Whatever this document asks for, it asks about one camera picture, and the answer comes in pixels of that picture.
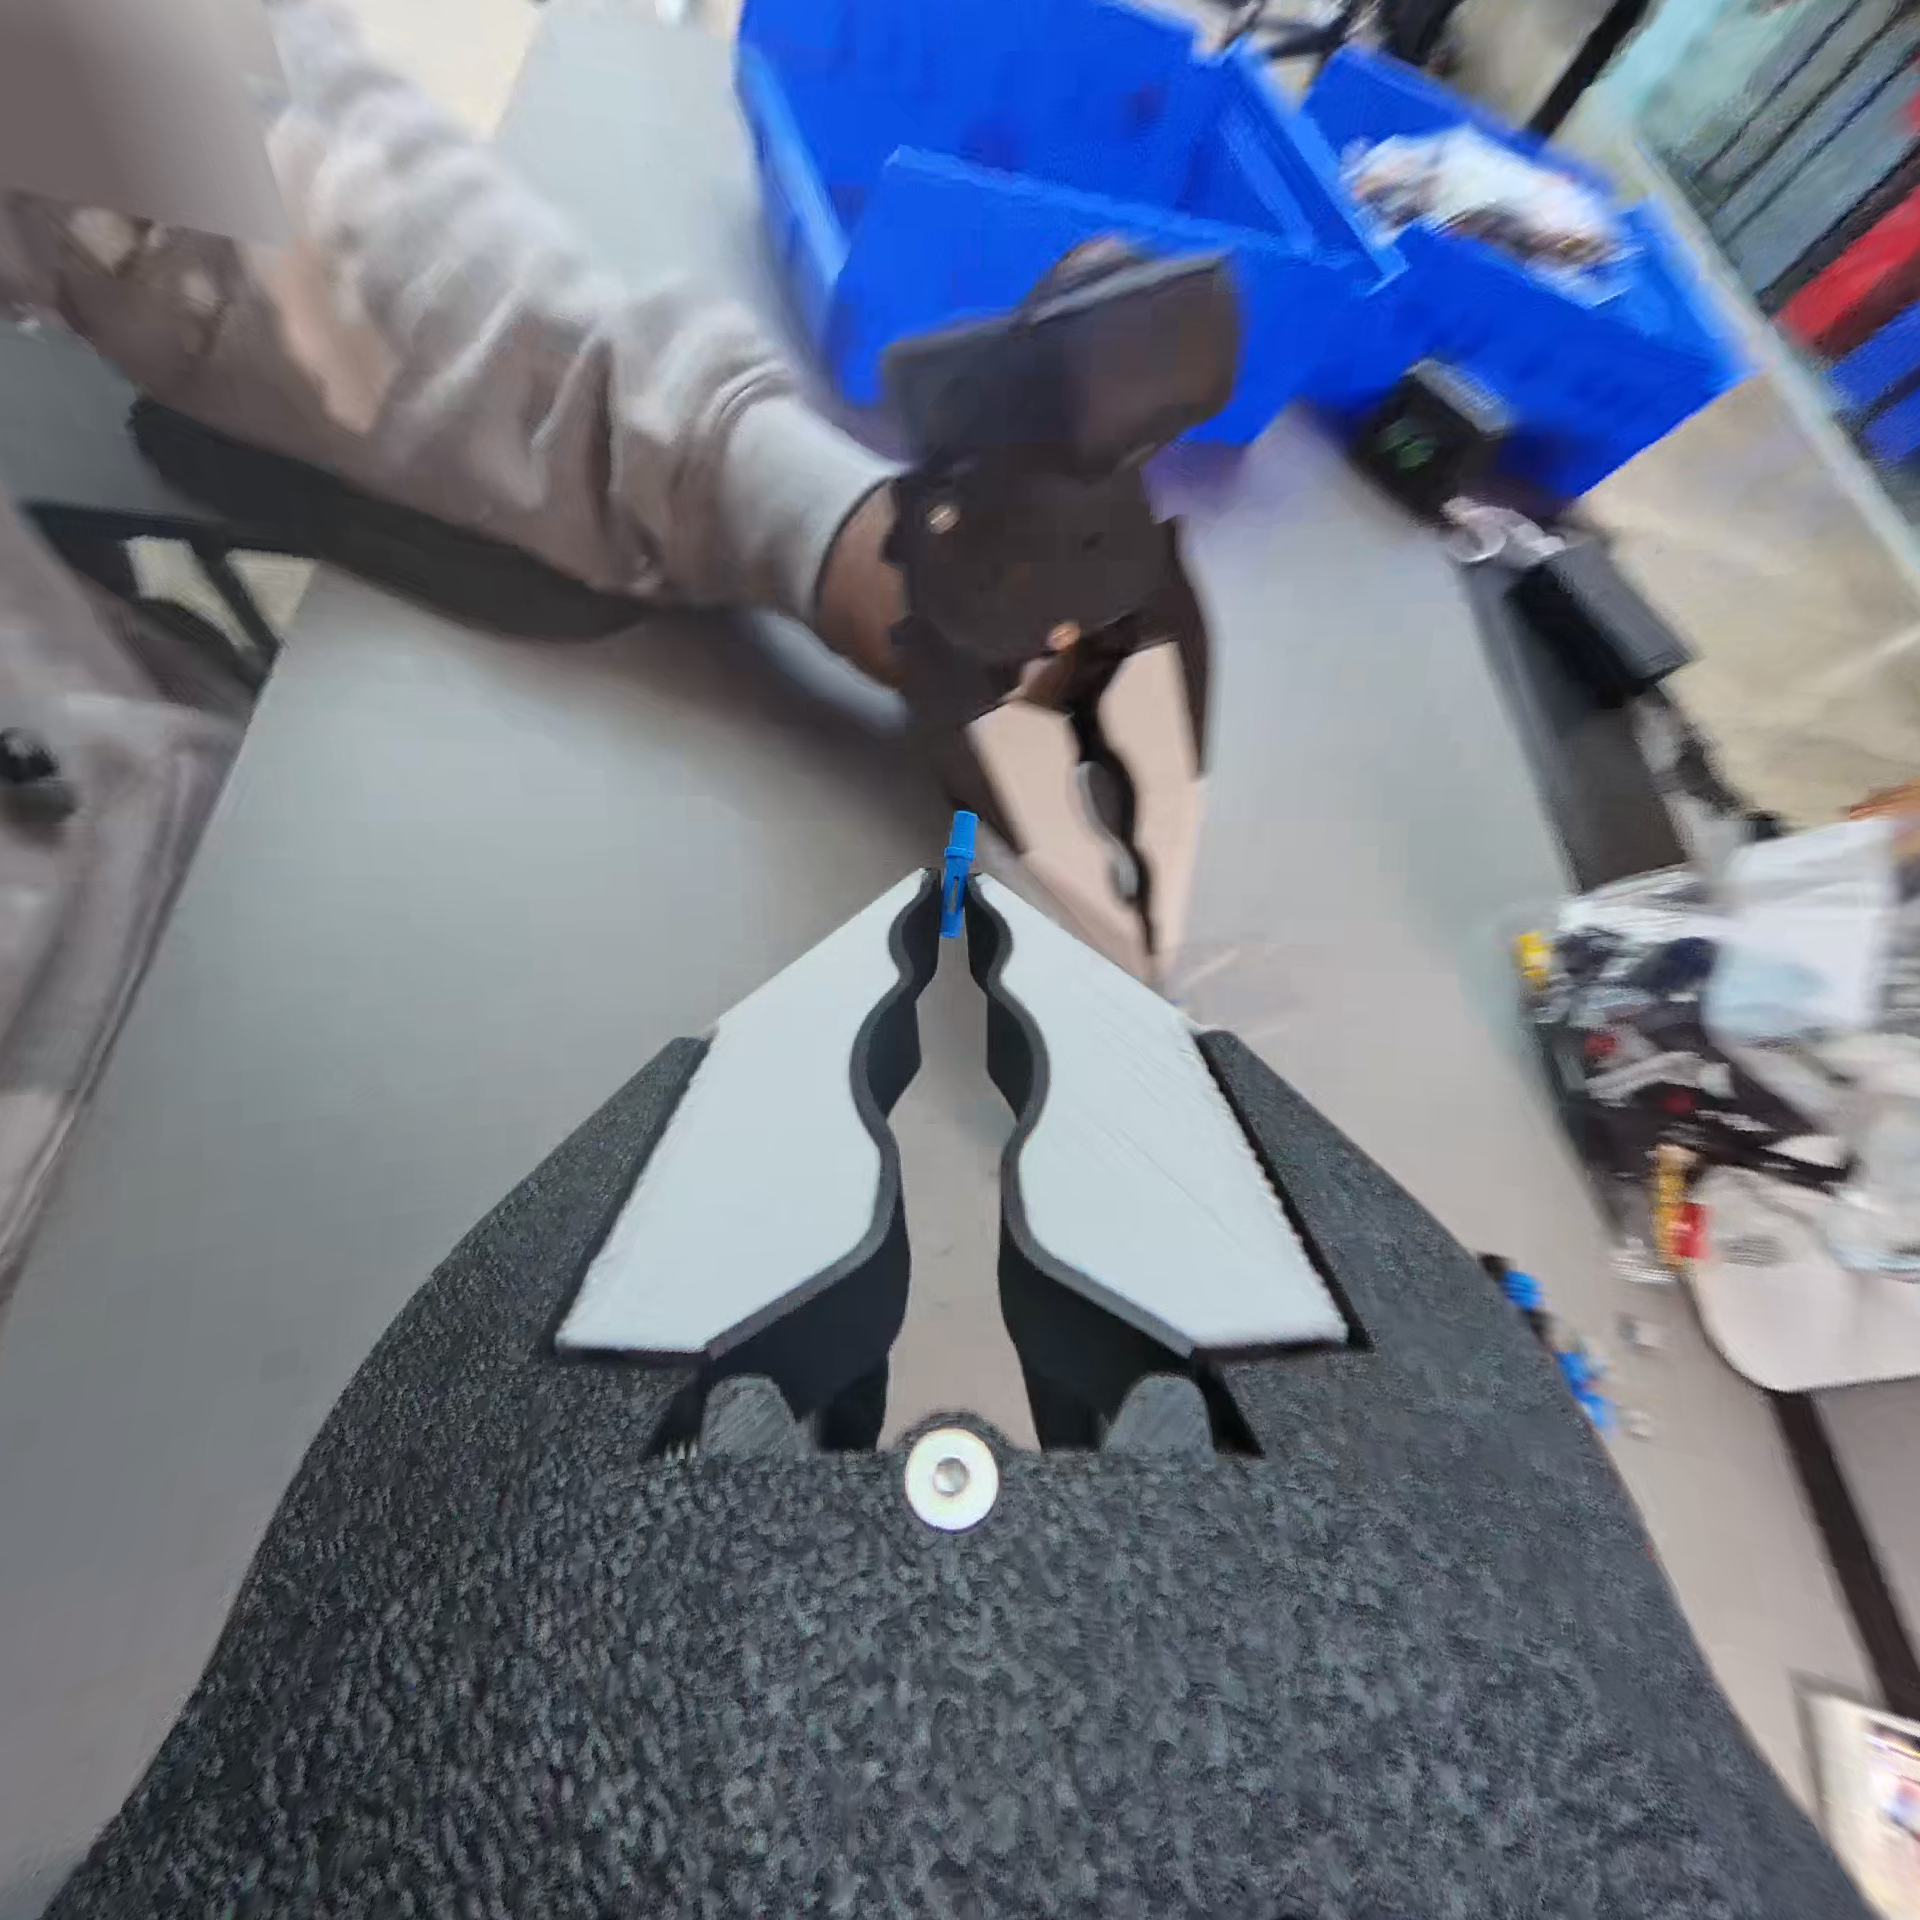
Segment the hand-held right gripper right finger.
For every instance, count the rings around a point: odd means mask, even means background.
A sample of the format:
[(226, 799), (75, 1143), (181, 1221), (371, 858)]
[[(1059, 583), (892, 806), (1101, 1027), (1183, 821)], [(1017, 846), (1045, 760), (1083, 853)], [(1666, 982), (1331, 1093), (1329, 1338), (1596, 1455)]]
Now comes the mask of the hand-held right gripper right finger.
[(968, 885), (968, 963), (999, 1162), (999, 1311), (1045, 1451), (1099, 1450), (1173, 1381), (1204, 1447), (1258, 1454), (1243, 1362), (1344, 1352), (1353, 1317), (1271, 1165), (1165, 996), (1009, 885)]

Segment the printed paper sheet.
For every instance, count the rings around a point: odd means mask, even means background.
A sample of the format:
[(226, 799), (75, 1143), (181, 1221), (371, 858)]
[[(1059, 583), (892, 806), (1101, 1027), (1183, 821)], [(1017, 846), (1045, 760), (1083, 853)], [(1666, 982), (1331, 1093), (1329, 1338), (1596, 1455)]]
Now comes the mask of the printed paper sheet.
[(1818, 1822), (1881, 1918), (1919, 1916), (1919, 1718), (1795, 1683)]

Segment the scattered small blue bricks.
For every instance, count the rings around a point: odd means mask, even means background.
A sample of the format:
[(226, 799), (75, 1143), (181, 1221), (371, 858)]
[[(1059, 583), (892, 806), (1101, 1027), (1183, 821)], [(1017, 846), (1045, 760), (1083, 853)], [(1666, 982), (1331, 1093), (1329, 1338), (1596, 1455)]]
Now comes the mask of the scattered small blue bricks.
[(1618, 1432), (1618, 1406), (1610, 1372), (1596, 1348), (1564, 1320), (1551, 1304), (1546, 1287), (1527, 1268), (1500, 1255), (1476, 1255), (1476, 1262), (1543, 1346), (1592, 1426), (1600, 1436), (1613, 1437)]

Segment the blue plastic storage bin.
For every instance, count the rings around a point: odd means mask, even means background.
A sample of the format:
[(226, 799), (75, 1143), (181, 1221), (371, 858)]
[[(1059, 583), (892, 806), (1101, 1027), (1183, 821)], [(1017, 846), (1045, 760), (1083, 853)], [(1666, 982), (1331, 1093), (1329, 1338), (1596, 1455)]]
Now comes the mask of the blue plastic storage bin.
[(1362, 418), (1431, 359), (1500, 399), (1506, 476), (1584, 495), (1752, 376), (1738, 326), (1664, 210), (1620, 198), (1584, 160), (1404, 62), (1356, 51), (1322, 68), (1303, 118), (1340, 160), (1471, 130), (1596, 197), (1618, 239), (1600, 270), (1551, 275), (1426, 219), (1389, 234), (1397, 270), (1357, 300), (1303, 384), (1327, 415)]
[(1240, 370), (1188, 440), (1241, 447), (1344, 349), (1376, 344), (1401, 275), (1331, 144), (1243, 53), (1096, 3), (757, 3), (737, 102), (762, 224), (840, 397), (881, 405), (890, 344), (1017, 304), (1117, 235), (1235, 263)]

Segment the small black device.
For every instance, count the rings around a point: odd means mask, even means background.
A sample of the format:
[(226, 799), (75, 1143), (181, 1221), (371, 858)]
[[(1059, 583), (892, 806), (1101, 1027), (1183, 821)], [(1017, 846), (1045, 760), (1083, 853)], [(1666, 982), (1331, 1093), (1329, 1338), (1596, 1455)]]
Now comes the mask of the small black device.
[(1349, 464), (1405, 514), (1437, 523), (1483, 492), (1514, 423), (1498, 391), (1424, 356), (1356, 426)]

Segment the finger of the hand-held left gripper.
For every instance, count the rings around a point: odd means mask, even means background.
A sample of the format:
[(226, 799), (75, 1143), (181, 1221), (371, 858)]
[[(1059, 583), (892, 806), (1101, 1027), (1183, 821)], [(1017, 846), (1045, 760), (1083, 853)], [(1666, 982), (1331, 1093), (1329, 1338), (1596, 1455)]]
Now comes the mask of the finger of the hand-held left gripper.
[(1069, 736), (1059, 898), (1112, 958), (1160, 963), (1162, 671), (1152, 660), (1064, 660), (1059, 710)]
[(1157, 533), (1162, 558), (1154, 588), (1145, 598), (1145, 627), (1176, 650), (1194, 765), (1202, 775), (1210, 767), (1212, 635), (1185, 559), (1185, 523), (1162, 518)]

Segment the person's left forearm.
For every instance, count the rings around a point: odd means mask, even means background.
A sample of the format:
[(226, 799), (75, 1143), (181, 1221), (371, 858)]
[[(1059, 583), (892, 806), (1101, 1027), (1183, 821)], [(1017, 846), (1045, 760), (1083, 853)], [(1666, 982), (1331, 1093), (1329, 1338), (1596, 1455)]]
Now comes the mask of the person's left forearm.
[(888, 464), (737, 304), (626, 283), (339, 5), (5, 5), (5, 304), (236, 440), (634, 598), (809, 627)]

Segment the person's left hand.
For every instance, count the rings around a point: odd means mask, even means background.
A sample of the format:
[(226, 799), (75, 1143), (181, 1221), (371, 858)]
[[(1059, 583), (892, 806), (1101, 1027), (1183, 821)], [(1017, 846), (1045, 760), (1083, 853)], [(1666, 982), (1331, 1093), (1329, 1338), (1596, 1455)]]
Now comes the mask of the person's left hand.
[(899, 690), (896, 628), (906, 619), (903, 573), (892, 556), (896, 488), (883, 482), (858, 501), (833, 534), (809, 628), (866, 680)]

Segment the black box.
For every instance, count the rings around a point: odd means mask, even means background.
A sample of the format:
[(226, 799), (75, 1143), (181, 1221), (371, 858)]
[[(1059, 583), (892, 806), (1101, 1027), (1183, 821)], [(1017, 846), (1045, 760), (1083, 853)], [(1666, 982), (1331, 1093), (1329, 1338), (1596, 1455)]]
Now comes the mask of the black box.
[(1504, 600), (1603, 709), (1635, 704), (1697, 659), (1596, 536), (1537, 542)]

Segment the pile of clear parts bags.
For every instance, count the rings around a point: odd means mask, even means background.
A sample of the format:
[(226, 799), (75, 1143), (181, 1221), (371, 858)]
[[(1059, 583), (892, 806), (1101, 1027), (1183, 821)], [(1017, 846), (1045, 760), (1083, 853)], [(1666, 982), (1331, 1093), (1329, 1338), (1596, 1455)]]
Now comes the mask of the pile of clear parts bags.
[(1780, 1395), (1919, 1379), (1915, 786), (1511, 939), (1627, 1280)]

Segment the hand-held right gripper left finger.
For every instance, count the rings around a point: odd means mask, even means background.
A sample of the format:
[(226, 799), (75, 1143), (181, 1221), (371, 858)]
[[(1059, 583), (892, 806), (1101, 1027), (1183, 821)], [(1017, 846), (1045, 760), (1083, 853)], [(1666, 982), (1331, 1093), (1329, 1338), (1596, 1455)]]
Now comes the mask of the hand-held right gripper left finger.
[(913, 870), (717, 1018), (560, 1310), (555, 1356), (769, 1381), (825, 1451), (873, 1451), (906, 1320), (896, 1103), (941, 885)]

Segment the grey desk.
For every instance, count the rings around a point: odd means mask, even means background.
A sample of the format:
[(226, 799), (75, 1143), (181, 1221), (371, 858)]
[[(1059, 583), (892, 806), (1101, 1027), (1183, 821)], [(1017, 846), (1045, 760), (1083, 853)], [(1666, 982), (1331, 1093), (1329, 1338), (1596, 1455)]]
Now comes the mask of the grey desk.
[(748, 998), (930, 799), (799, 644), (308, 604), (5, 1320), (5, 1908), (1866, 1916), (1551, 1357), (1419, 1204), (1593, 1221), (1457, 963), (1561, 854), (1450, 565), (1200, 510), (1204, 1053), (1353, 1318), (1258, 1454), (669, 1459), (555, 1324)]

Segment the black chair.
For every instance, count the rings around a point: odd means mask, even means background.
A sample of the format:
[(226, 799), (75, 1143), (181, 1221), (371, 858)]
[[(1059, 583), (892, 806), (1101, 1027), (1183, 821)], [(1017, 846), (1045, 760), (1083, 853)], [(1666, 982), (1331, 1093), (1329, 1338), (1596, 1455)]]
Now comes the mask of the black chair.
[(122, 415), (41, 412), (5, 426), (5, 488), (89, 586), (257, 693), (281, 621), (242, 559), (337, 568), (439, 618), (520, 640), (601, 640), (639, 598), (513, 543), (247, 445), (155, 399)]

